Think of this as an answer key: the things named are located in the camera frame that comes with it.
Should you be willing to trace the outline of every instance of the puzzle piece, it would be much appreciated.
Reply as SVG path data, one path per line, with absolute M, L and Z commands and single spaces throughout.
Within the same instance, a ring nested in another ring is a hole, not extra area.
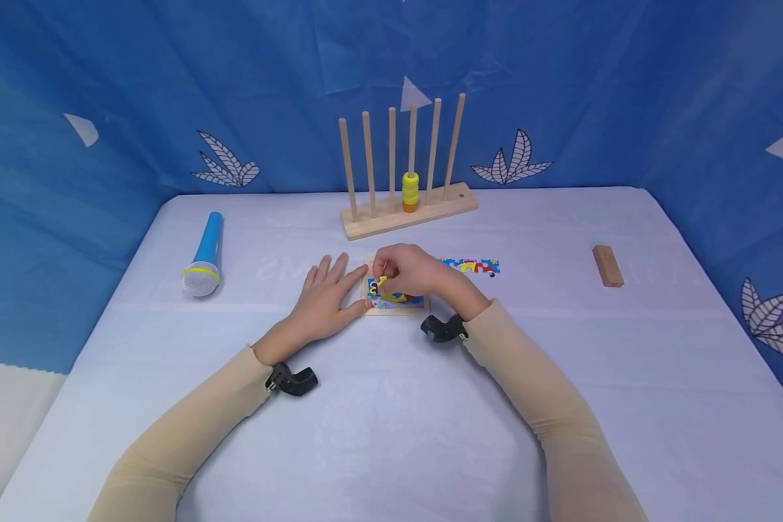
M 452 259 L 451 257 L 440 258 L 441 262 L 449 268 L 460 271 L 460 273 L 486 273 L 495 277 L 500 273 L 498 259 Z
M 374 261 L 368 260 L 368 274 L 363 281 L 363 295 L 374 303 L 368 315 L 406 315 L 429 311 L 429 300 L 425 296 L 410 296 L 404 293 L 381 294 L 380 285 L 386 276 L 374 277 Z

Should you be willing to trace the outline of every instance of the yellow ring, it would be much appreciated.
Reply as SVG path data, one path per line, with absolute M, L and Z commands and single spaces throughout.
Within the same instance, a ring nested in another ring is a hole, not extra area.
M 206 273 L 210 274 L 212 277 L 215 277 L 217 279 L 217 282 L 220 282 L 220 275 L 217 275 L 215 271 L 209 270 L 208 268 L 200 268 L 199 266 L 192 266 L 192 268 L 186 268 L 183 270 L 183 274 L 188 273 Z

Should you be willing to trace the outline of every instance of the beige sleeve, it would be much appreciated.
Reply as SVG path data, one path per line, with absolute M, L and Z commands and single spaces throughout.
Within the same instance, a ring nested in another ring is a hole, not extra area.
M 272 368 L 249 345 L 162 417 L 119 458 L 91 522 L 171 522 L 183 490 L 220 441 L 269 397 Z
M 506 309 L 494 300 L 464 326 L 470 353 L 539 438 L 552 522 L 646 521 L 588 403 Z

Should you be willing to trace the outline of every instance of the wrist strap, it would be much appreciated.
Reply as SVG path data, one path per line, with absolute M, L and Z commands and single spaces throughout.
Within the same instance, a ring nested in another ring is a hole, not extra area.
M 429 315 L 423 323 L 420 324 L 420 330 L 429 337 L 432 342 L 448 342 L 461 337 L 462 341 L 467 341 L 469 335 L 464 329 L 464 320 L 461 315 L 455 314 L 446 323 L 443 323 L 435 315 Z
M 287 364 L 279 362 L 273 367 L 266 387 L 270 391 L 280 389 L 285 394 L 301 397 L 313 390 L 317 384 L 319 384 L 319 379 L 316 378 L 313 369 L 305 368 L 302 372 L 294 375 Z

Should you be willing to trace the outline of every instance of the blue backdrop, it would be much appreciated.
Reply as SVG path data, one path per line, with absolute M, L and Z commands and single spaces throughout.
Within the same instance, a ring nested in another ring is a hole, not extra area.
M 0 0 L 0 363 L 68 372 L 174 194 L 346 190 L 338 117 L 460 92 L 454 179 L 648 188 L 783 383 L 783 0 Z

